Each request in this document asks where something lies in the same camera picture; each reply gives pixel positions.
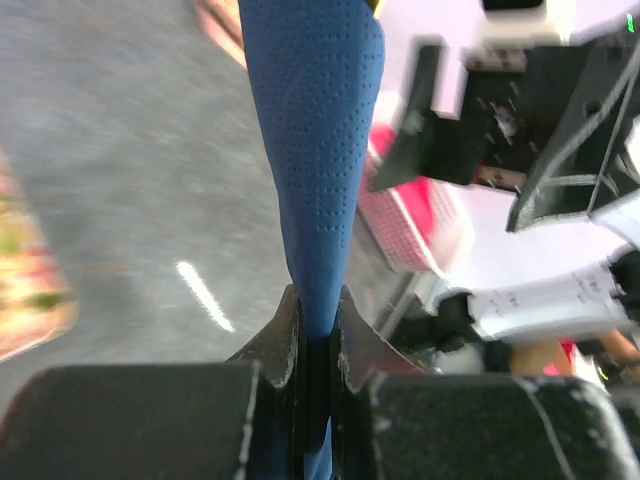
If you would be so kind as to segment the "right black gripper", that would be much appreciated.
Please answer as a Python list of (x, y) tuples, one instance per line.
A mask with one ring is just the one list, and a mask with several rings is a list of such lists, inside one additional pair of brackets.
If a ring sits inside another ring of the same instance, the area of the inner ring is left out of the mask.
[(623, 29), (586, 45), (467, 51), (457, 120), (437, 120), (431, 109), (443, 45), (420, 45), (373, 190), (419, 178), (423, 162), (426, 177), (460, 185), (475, 182), (481, 166), (525, 176), (547, 145), (507, 231), (590, 214), (637, 193), (626, 140), (639, 116), (639, 36)]

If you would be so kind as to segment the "dark blue paper napkin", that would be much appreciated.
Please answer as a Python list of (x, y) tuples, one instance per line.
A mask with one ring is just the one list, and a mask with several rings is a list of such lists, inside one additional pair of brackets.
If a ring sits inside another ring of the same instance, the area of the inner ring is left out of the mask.
[(304, 474), (328, 479), (329, 343), (383, 73), (384, 35), (364, 1), (243, 1), (239, 10), (307, 334)]

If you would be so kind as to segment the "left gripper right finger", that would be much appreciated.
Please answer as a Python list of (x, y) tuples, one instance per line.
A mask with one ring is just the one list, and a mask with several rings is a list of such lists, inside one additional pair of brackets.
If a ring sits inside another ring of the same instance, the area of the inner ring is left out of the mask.
[(343, 290), (332, 335), (340, 479), (635, 479), (639, 425), (593, 384), (428, 373)]

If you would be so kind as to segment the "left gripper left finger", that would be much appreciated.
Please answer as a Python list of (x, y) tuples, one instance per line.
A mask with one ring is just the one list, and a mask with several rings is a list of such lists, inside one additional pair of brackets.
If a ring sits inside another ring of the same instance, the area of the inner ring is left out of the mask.
[(303, 328), (293, 288), (222, 363), (60, 366), (1, 423), (12, 480), (299, 479)]

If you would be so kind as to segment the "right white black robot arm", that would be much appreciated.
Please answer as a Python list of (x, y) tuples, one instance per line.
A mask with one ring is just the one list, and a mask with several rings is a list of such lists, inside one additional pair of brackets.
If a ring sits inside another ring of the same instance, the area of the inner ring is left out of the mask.
[(580, 338), (639, 321), (639, 170), (626, 148), (639, 113), (639, 38), (626, 29), (555, 45), (502, 41), (471, 50), (461, 112), (431, 107), (443, 45), (422, 44), (398, 133), (373, 187), (419, 177), (504, 190), (506, 228), (585, 216), (627, 241), (585, 269), (444, 299), (448, 335), (521, 342)]

